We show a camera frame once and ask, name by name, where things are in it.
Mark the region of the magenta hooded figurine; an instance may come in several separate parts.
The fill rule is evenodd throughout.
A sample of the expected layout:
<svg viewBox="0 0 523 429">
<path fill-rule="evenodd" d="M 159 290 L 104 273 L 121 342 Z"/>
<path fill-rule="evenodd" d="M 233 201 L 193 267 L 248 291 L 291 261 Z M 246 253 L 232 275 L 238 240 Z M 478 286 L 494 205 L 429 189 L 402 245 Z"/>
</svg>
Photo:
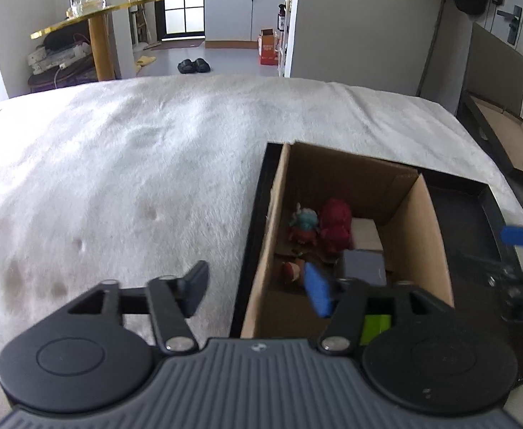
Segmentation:
<svg viewBox="0 0 523 429">
<path fill-rule="evenodd" d="M 320 239 L 324 250 L 340 254 L 351 249 L 351 208 L 339 198 L 330 198 L 320 210 Z"/>
</svg>

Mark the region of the blue haired small figurine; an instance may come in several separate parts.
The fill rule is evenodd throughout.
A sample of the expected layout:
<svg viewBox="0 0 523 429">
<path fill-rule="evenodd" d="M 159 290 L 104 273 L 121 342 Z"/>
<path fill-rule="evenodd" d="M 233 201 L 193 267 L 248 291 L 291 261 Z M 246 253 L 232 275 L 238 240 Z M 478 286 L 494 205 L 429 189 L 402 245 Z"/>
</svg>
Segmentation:
<svg viewBox="0 0 523 429">
<path fill-rule="evenodd" d="M 288 223 L 288 240 L 301 245 L 317 245 L 319 216 L 311 208 L 296 205 Z"/>
</svg>

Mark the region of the brown cardboard box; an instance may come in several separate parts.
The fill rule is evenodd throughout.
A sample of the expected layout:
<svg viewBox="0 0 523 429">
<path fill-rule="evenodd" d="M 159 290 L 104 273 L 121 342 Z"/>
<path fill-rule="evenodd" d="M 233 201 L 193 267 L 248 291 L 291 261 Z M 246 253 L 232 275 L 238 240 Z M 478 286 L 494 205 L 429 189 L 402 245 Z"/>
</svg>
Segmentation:
<svg viewBox="0 0 523 429">
<path fill-rule="evenodd" d="M 418 286 L 453 306 L 452 281 L 421 172 L 313 144 L 267 145 L 230 334 L 311 338 L 328 321 L 305 291 L 306 263 L 332 278 Z"/>
</svg>

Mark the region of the green small item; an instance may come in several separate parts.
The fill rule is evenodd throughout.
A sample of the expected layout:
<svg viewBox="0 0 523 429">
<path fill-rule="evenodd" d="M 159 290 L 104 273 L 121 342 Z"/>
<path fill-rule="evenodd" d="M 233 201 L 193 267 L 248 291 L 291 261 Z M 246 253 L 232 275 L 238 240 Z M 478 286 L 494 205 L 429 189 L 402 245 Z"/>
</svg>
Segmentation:
<svg viewBox="0 0 523 429">
<path fill-rule="evenodd" d="M 380 334 L 391 328 L 391 315 L 366 315 L 363 321 L 359 344 L 368 346 Z"/>
</svg>

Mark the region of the grey purple square block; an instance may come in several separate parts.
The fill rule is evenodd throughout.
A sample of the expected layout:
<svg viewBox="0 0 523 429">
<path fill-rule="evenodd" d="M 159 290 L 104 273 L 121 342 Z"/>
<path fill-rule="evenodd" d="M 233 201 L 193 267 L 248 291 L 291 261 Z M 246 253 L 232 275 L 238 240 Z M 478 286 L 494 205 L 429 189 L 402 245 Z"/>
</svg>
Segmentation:
<svg viewBox="0 0 523 429">
<path fill-rule="evenodd" d="M 370 286 L 386 285 L 384 256 L 380 252 L 346 250 L 340 260 L 340 274 L 344 279 L 357 279 Z"/>
</svg>

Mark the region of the black shallow tray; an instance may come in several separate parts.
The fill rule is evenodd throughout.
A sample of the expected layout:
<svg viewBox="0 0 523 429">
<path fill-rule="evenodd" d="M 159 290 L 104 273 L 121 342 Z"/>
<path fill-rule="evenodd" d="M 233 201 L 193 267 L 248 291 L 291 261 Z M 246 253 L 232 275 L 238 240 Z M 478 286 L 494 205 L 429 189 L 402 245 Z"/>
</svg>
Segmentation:
<svg viewBox="0 0 523 429">
<path fill-rule="evenodd" d="M 523 384 L 523 324 L 509 324 L 501 318 L 495 288 L 471 282 L 455 271 L 456 253 L 519 268 L 514 249 L 501 242 L 504 218 L 490 188 L 445 172 L 415 169 L 423 174 L 436 210 L 452 281 L 453 307 L 463 321 L 512 347 L 518 365 L 516 381 Z"/>
</svg>

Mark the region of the beige rectangular block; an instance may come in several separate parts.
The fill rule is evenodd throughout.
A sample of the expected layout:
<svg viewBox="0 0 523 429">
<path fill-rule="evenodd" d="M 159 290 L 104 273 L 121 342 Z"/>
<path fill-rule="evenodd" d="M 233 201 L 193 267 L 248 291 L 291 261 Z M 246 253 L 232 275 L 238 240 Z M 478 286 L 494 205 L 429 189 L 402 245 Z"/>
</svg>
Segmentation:
<svg viewBox="0 0 523 429">
<path fill-rule="evenodd" d="M 355 250 L 384 251 L 377 225 L 372 219 L 351 219 L 351 243 Z"/>
</svg>

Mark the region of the black box lid with cardboard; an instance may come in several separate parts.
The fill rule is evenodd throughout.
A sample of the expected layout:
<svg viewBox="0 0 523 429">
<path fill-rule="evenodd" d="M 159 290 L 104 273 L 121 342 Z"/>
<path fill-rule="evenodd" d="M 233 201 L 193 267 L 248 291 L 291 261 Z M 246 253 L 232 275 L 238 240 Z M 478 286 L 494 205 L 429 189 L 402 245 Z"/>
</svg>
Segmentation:
<svg viewBox="0 0 523 429">
<path fill-rule="evenodd" d="M 523 119 L 463 92 L 457 119 L 496 164 L 523 207 Z"/>
</svg>

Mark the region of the white fluffy blanket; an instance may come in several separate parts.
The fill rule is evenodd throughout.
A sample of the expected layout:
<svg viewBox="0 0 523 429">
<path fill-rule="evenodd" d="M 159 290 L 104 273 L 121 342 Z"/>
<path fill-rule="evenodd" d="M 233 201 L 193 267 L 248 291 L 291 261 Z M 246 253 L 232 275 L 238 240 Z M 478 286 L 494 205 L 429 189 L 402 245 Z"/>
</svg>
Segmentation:
<svg viewBox="0 0 523 429">
<path fill-rule="evenodd" d="M 489 184 L 523 209 L 456 118 L 418 97 L 308 79 L 167 75 L 0 103 L 0 351 L 105 279 L 137 287 L 208 261 L 191 326 L 230 331 L 268 142 L 310 142 Z M 0 419 L 9 410 L 0 388 Z"/>
</svg>

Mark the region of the black slippers pair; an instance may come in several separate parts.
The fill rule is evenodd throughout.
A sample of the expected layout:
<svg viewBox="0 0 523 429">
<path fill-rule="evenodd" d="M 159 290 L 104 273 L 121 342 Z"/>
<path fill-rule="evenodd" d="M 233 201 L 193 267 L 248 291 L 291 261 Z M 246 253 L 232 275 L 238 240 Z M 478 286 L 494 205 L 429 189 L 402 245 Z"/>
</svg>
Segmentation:
<svg viewBox="0 0 523 429">
<path fill-rule="evenodd" d="M 211 72 L 209 63 L 203 58 L 196 58 L 196 60 L 184 59 L 177 65 L 177 69 L 182 75 L 207 74 Z"/>
</svg>

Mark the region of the yellow cloth on floor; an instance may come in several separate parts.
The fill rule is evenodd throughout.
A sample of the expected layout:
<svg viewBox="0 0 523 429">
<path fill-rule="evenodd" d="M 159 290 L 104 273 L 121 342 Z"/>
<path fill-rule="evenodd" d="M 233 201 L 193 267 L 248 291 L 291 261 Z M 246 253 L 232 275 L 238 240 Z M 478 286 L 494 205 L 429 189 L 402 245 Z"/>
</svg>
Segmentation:
<svg viewBox="0 0 523 429">
<path fill-rule="evenodd" d="M 157 59 L 155 58 L 155 56 L 147 56 L 147 55 L 140 56 L 139 59 L 137 59 L 135 61 L 135 72 L 136 72 L 136 74 L 139 74 L 140 71 L 144 67 L 154 63 L 156 60 Z"/>
</svg>

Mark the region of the orange carton box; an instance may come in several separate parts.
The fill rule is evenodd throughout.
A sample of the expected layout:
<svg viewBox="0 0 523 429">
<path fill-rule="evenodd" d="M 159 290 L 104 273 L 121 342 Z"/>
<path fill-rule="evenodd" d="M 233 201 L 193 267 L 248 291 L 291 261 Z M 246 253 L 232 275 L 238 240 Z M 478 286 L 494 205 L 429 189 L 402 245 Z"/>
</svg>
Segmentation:
<svg viewBox="0 0 523 429">
<path fill-rule="evenodd" d="M 273 28 L 262 29 L 258 36 L 258 59 L 260 65 L 277 66 L 278 65 L 278 38 Z"/>
</svg>

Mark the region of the gold round side table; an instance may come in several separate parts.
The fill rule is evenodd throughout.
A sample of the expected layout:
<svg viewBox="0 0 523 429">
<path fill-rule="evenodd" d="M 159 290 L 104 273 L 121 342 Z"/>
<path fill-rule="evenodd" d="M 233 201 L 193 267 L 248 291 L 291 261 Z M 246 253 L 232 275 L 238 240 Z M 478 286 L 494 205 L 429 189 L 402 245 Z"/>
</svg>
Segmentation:
<svg viewBox="0 0 523 429">
<path fill-rule="evenodd" d="M 106 82 L 107 80 L 116 79 L 113 61 L 111 59 L 109 36 L 106 22 L 106 14 L 117 12 L 130 7 L 146 5 L 150 3 L 157 3 L 162 0 L 132 0 L 121 4 L 107 6 L 101 10 L 97 10 L 87 15 L 78 16 L 77 18 L 66 19 L 58 22 L 44 29 L 40 29 L 31 33 L 32 40 L 39 39 L 55 31 L 61 30 L 64 27 L 72 24 L 88 21 L 91 49 L 94 57 L 95 71 L 97 72 L 98 81 Z"/>
</svg>

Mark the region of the white kitchen cabinet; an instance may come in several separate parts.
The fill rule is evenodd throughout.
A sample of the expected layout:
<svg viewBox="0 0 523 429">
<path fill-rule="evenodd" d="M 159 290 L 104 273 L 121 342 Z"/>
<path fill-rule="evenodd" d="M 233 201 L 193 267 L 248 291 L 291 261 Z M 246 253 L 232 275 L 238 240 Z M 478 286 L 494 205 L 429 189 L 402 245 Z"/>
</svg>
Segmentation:
<svg viewBox="0 0 523 429">
<path fill-rule="evenodd" d="M 213 49 L 256 49 L 263 29 L 276 29 L 286 0 L 204 0 L 205 45 Z"/>
</svg>

